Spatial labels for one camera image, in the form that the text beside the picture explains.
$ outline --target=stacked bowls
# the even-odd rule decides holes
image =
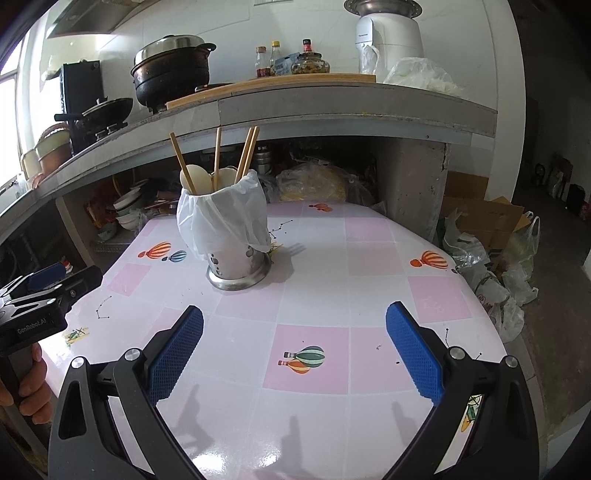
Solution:
[[[113,207],[117,211],[117,221],[126,230],[134,231],[139,225],[139,213],[144,208],[140,188],[134,188],[119,198]]]

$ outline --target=floor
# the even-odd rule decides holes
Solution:
[[[522,360],[522,367],[530,375],[538,433],[546,438],[591,400],[591,281],[581,268],[591,248],[591,219],[583,222],[527,184],[516,188],[513,203],[541,218],[530,281],[540,292],[523,307],[525,328],[508,350],[531,355],[531,365]]]

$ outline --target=table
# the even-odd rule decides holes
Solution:
[[[67,315],[69,329],[42,341],[48,382],[57,393],[75,356],[143,348],[193,304],[203,337],[157,408],[208,480],[379,480],[432,406],[386,333],[388,305],[402,301],[472,358],[498,362],[505,349],[452,259],[391,220],[346,203],[274,204],[268,216],[274,265],[240,292],[214,289],[206,261],[179,253],[175,218],[151,220]],[[149,470],[118,399],[111,406],[134,464]],[[442,468],[457,461],[466,424]]]

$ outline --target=human hand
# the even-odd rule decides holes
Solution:
[[[31,345],[33,367],[22,379],[18,394],[24,399],[19,406],[22,415],[32,417],[33,423],[47,423],[53,415],[53,406],[50,403],[51,389],[45,382],[47,364],[41,356],[41,346],[38,343]],[[12,395],[0,380],[0,406],[9,407],[14,403]]]

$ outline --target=chopstick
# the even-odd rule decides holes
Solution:
[[[254,135],[254,132],[254,127],[250,127],[248,129],[248,135],[246,136],[246,142],[244,143],[244,150],[242,150],[242,156],[240,157],[240,163],[238,164],[236,178],[234,179],[235,184],[238,183],[238,180],[242,178],[242,173],[244,172],[244,165],[246,165],[246,157],[248,156],[248,149],[251,146],[251,140],[252,136]]]
[[[216,157],[213,164],[213,191],[217,191],[217,175],[220,170],[220,148],[222,146],[222,127],[217,128],[216,132]]]
[[[183,154],[181,153],[181,149],[178,146],[177,137],[174,135],[174,132],[170,132],[170,141],[173,143],[174,152],[177,154],[178,162],[181,164],[181,168],[183,169],[183,173],[185,174],[185,178],[187,179],[187,183],[189,184],[189,190],[191,191],[191,195],[196,195],[197,190],[195,189],[195,185],[193,184],[193,179],[191,178],[191,175],[189,175],[187,164],[184,162]]]
[[[251,167],[252,155],[255,152],[256,139],[258,138],[258,134],[259,134],[260,130],[261,130],[260,128],[255,127],[255,131],[254,131],[254,133],[252,135],[252,139],[251,139],[251,144],[250,144],[250,147],[248,148],[248,157],[246,158],[246,165],[244,165],[244,170],[242,171],[242,177],[248,173],[248,169]]]

